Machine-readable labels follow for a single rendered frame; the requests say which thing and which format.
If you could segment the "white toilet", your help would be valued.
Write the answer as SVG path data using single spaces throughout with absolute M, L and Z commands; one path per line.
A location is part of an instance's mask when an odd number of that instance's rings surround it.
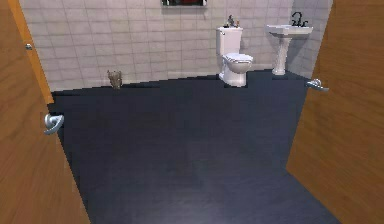
M 253 64 L 253 57 L 240 52 L 243 29 L 218 27 L 216 29 L 216 54 L 222 60 L 220 79 L 227 85 L 243 87 L 246 73 Z

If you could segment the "small dark figurine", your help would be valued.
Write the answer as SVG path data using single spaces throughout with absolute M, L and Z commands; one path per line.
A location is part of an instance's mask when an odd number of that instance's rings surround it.
M 227 19 L 227 22 L 223 25 L 224 28 L 239 28 L 239 21 L 235 20 L 232 15 Z

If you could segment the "black sink faucet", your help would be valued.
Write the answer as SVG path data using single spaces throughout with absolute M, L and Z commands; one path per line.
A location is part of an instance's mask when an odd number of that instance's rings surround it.
M 298 17 L 293 20 L 292 25 L 297 27 L 305 27 L 307 25 L 307 21 L 302 20 L 302 17 L 303 17 L 302 13 L 294 12 L 292 14 L 293 17 L 295 17 L 296 15 L 298 15 Z

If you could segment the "brown wooden room door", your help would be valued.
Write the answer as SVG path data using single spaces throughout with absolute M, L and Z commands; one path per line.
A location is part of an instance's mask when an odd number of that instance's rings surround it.
M 44 133 L 52 101 L 20 1 L 0 0 L 0 224 L 90 224 L 58 135 Z
M 334 0 L 286 165 L 341 224 L 384 224 L 384 0 Z

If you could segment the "white pedestal sink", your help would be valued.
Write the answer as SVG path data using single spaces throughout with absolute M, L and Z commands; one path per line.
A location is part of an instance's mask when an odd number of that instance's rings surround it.
M 285 74 L 285 63 L 292 39 L 304 38 L 312 33 L 312 27 L 298 27 L 293 25 L 267 25 L 265 31 L 279 40 L 279 49 L 272 73 L 277 76 Z

